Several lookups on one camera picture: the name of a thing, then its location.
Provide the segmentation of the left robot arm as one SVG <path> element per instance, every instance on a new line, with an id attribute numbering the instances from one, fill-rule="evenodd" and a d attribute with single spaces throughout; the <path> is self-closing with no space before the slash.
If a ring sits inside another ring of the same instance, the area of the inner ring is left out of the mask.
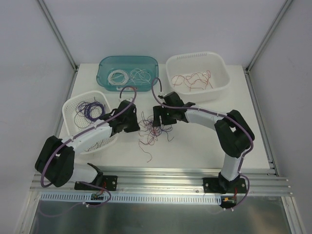
<path id="1" fill-rule="evenodd" d="M 65 138 L 47 138 L 35 163 L 35 169 L 41 174 L 41 187 L 61 187 L 73 181 L 92 190 L 103 188 L 103 172 L 91 163 L 75 163 L 75 156 L 100 140 L 110 139 L 121 132 L 138 130 L 136 105 L 123 100 L 112 112 L 101 116 L 93 125 L 77 134 Z"/>

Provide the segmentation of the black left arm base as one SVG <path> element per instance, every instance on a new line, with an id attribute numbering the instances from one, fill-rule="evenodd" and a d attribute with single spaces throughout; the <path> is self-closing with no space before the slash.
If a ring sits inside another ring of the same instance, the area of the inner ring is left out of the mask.
<path id="1" fill-rule="evenodd" d="M 90 184 L 105 188 L 108 191 L 116 191 L 117 189 L 117 180 L 118 176 L 116 175 L 100 175 L 93 182 L 90 182 Z M 96 188 L 90 187 L 83 183 L 76 182 L 74 185 L 74 190 L 77 191 L 95 191 Z"/>

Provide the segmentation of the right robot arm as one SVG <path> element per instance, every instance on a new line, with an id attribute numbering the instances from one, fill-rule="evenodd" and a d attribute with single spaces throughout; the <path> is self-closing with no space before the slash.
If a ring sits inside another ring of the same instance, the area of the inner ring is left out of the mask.
<path id="1" fill-rule="evenodd" d="M 199 124 L 216 132 L 225 157 L 215 190 L 219 193 L 232 191 L 240 179 L 244 157 L 253 149 L 255 139 L 241 113 L 232 110 L 223 114 L 204 109 L 193 102 L 184 103 L 176 92 L 154 98 L 159 103 L 154 107 L 154 125 L 171 125 L 183 121 Z"/>

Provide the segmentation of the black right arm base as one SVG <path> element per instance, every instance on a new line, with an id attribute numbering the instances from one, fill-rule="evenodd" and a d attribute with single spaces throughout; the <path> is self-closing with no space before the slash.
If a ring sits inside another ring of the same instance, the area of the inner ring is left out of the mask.
<path id="1" fill-rule="evenodd" d="M 204 193 L 219 193 L 219 194 L 245 194 L 247 192 L 246 181 L 243 178 L 236 178 L 233 181 L 219 179 L 218 177 L 203 178 Z"/>

